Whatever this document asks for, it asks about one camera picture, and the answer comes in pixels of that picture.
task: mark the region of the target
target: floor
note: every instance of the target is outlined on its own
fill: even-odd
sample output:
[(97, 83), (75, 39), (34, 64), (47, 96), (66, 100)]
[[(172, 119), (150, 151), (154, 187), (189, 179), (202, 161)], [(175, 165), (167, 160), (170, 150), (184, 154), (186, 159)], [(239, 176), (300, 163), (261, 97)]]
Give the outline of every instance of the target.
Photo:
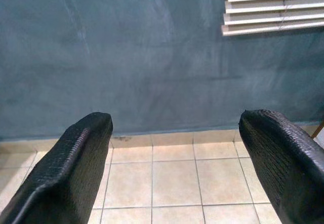
[[(46, 152), (0, 154), (0, 212)], [(281, 223), (242, 142), (111, 148), (89, 220)]]

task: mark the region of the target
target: teal wall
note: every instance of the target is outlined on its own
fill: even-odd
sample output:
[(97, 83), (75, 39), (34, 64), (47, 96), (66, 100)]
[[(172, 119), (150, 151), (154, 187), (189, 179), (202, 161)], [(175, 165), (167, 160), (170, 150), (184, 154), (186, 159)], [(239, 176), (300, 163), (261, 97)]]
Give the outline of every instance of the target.
[(0, 0), (0, 138), (93, 111), (116, 134), (324, 117), (323, 28), (222, 37), (225, 0)]

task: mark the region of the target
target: window blinds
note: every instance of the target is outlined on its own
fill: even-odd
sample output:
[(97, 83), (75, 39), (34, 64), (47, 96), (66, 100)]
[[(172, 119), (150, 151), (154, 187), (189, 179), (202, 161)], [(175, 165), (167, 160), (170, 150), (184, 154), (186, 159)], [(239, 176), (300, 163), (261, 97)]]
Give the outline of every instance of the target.
[(228, 0), (223, 35), (324, 26), (324, 0)]

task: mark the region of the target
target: beige ceramic tile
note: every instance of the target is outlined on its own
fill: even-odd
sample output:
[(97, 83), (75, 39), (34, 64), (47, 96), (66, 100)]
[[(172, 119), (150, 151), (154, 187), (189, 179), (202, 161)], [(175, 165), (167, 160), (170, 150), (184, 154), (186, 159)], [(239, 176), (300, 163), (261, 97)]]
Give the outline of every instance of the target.
[(257, 174), (254, 170), (253, 163), (250, 158), (241, 158), (240, 159), (244, 175), (247, 179), (249, 189), (252, 195), (254, 203), (269, 203), (269, 199), (264, 192), (260, 181), (257, 177)]
[(108, 181), (108, 175), (109, 175), (109, 164), (105, 165), (105, 169), (102, 175), (102, 179), (100, 182), (100, 186), (97, 192), (97, 197), (96, 197), (96, 201), (93, 205), (92, 208), (94, 209), (99, 209), (103, 207), (103, 202), (105, 199), (105, 194), (106, 194), (106, 187), (107, 187), (107, 181)]
[(237, 158), (233, 142), (194, 144), (196, 159)]
[(18, 190), (27, 170), (28, 168), (0, 169), (0, 212)]
[(238, 159), (197, 161), (203, 205), (251, 203)]
[(30, 167), (35, 153), (0, 154), (0, 168)]
[(206, 223), (259, 224), (253, 205), (204, 206)]
[(38, 152), (48, 152), (59, 139), (43, 139), (43, 140), (31, 140), (33, 148)]
[(112, 153), (113, 153), (113, 148), (111, 147), (111, 148), (108, 149), (107, 158), (106, 158), (106, 164), (111, 163)]
[(194, 132), (194, 143), (233, 142), (235, 130), (210, 130)]
[(151, 206), (151, 168), (151, 163), (112, 164), (104, 207)]
[(154, 146), (154, 161), (194, 160), (192, 144)]
[(104, 209), (102, 213), (101, 223), (150, 224), (151, 208)]
[(239, 130), (235, 130), (235, 136), (234, 136), (234, 142), (237, 142), (237, 141), (242, 141), (242, 138), (241, 138), (241, 135), (239, 133)]
[(33, 169), (33, 167), (29, 167), (29, 168), (28, 168), (27, 173), (26, 173), (26, 175), (25, 175), (25, 177), (24, 177), (24, 180), (22, 181), (21, 184), (24, 183), (24, 181), (26, 180), (26, 178), (28, 177), (28, 175), (30, 174), (30, 172), (32, 171), (32, 169)]
[(235, 147), (238, 153), (238, 157), (250, 157), (248, 150), (246, 149), (243, 142), (235, 142)]
[(180, 132), (171, 134), (152, 134), (153, 145), (179, 145), (192, 144), (192, 132)]
[(29, 141), (2, 141), (0, 142), (0, 153), (32, 153), (36, 152)]
[(153, 162), (153, 206), (201, 204), (194, 161)]
[(153, 224), (204, 223), (201, 206), (153, 208)]
[(102, 210), (92, 210), (88, 224), (100, 224)]
[(110, 141), (114, 148), (152, 146), (151, 136), (149, 134), (113, 137)]
[(260, 224), (281, 224), (271, 204), (255, 204)]
[(315, 130), (319, 127), (319, 125), (305, 125), (300, 126), (303, 130), (306, 131), (307, 134), (312, 136), (312, 134), (315, 132)]
[(112, 155), (112, 163), (124, 162), (151, 162), (152, 147), (115, 148)]
[(34, 167), (46, 154), (47, 152), (37, 152), (36, 157), (32, 162), (31, 166)]

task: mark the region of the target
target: grout line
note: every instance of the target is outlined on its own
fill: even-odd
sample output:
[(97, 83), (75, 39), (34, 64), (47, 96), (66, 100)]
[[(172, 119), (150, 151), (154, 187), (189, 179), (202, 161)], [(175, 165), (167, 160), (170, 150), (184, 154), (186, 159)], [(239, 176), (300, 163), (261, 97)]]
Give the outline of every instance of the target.
[(0, 167), (0, 170), (2, 169), (19, 169), (19, 168), (29, 168), (28, 166), (25, 167)]
[(237, 149), (236, 149), (236, 146), (235, 146), (235, 136), (234, 136), (234, 139), (233, 139), (233, 146), (234, 146), (234, 149), (235, 149), (235, 152), (236, 152), (236, 155), (237, 155), (237, 158), (239, 158), (239, 155), (238, 155), (238, 151), (237, 151)]
[(151, 224), (153, 224), (153, 139), (150, 134), (151, 144), (152, 144), (152, 163), (151, 163)]
[[(226, 159), (238, 159), (238, 158), (250, 158), (250, 157), (227, 157), (227, 158), (207, 158), (207, 159), (196, 159), (196, 161), (210, 161), (210, 160), (226, 160)], [(185, 160), (159, 160), (154, 162), (185, 162), (194, 161), (195, 159), (185, 159)], [(114, 162), (112, 165), (118, 164), (134, 164), (134, 163), (150, 163), (151, 161), (138, 161), (138, 162)]]
[(103, 203), (102, 203), (102, 210), (101, 210), (101, 215), (100, 215), (100, 222), (101, 223), (101, 220), (102, 220), (102, 214), (103, 214), (103, 210), (104, 210), (104, 206), (105, 206), (105, 201), (106, 201), (106, 195), (107, 195), (107, 189), (108, 189), (108, 182), (109, 182), (109, 176), (110, 176), (110, 170), (111, 170), (111, 162), (112, 162), (112, 157), (113, 157), (113, 147), (112, 147), (112, 153), (111, 153), (111, 159), (110, 159), (110, 165), (109, 165), (109, 172), (108, 172), (108, 177), (107, 177), (107, 183), (106, 183), (106, 190), (105, 190), (105, 196), (103, 198)]
[(238, 160), (238, 161), (239, 161), (239, 165), (241, 166), (241, 170), (242, 170), (242, 172), (243, 172), (243, 176), (244, 176), (245, 183), (246, 183), (247, 186), (248, 186), (248, 190), (249, 190), (249, 193), (250, 193), (251, 200), (252, 200), (252, 202), (253, 202), (253, 208), (254, 208), (255, 214), (256, 214), (257, 217), (258, 217), (258, 221), (259, 221), (259, 223), (261, 223), (261, 222), (260, 222), (260, 219), (259, 219), (259, 216), (258, 216), (257, 209), (255, 208), (255, 205), (254, 205), (254, 200), (253, 200), (253, 197), (252, 197), (252, 194), (251, 194), (250, 186), (249, 186), (248, 181), (247, 181), (247, 178), (246, 178), (246, 176), (245, 176), (245, 173), (244, 173), (244, 170), (243, 170), (243, 167), (242, 167), (241, 161), (240, 161), (240, 160)]
[(195, 153), (195, 151), (194, 151), (193, 139), (192, 139), (192, 149), (193, 149), (194, 164), (195, 164), (195, 167), (196, 167), (196, 174), (197, 174), (197, 180), (198, 180), (198, 187), (199, 187), (199, 194), (200, 194), (200, 202), (201, 202), (202, 215), (203, 215), (203, 217), (204, 217), (204, 223), (206, 223), (206, 219), (205, 219), (205, 211), (204, 211), (204, 207), (203, 207), (203, 197), (201, 196), (201, 188), (200, 188), (200, 181), (199, 181), (198, 168), (197, 168), (197, 161), (196, 161), (196, 153)]
[(223, 204), (207, 204), (207, 205), (158, 205), (158, 206), (127, 206), (127, 207), (107, 207), (104, 210), (111, 209), (139, 209), (139, 208), (172, 208), (172, 207), (193, 207), (193, 206), (227, 206), (227, 205), (258, 205), (258, 204), (271, 204), (269, 202), (264, 203), (223, 203)]
[(28, 167), (27, 172), (26, 172), (24, 178), (22, 179), (22, 182), (21, 182), (20, 186), (22, 186), (22, 184), (23, 184), (24, 181), (26, 180), (29, 169), (30, 169), (30, 168), (34, 168), (34, 166), (32, 166), (32, 164), (34, 163), (34, 161), (35, 161), (35, 159), (36, 159), (36, 154), (37, 154), (37, 152), (35, 153), (34, 158), (32, 159), (32, 161), (31, 161), (31, 163), (30, 163), (30, 166)]

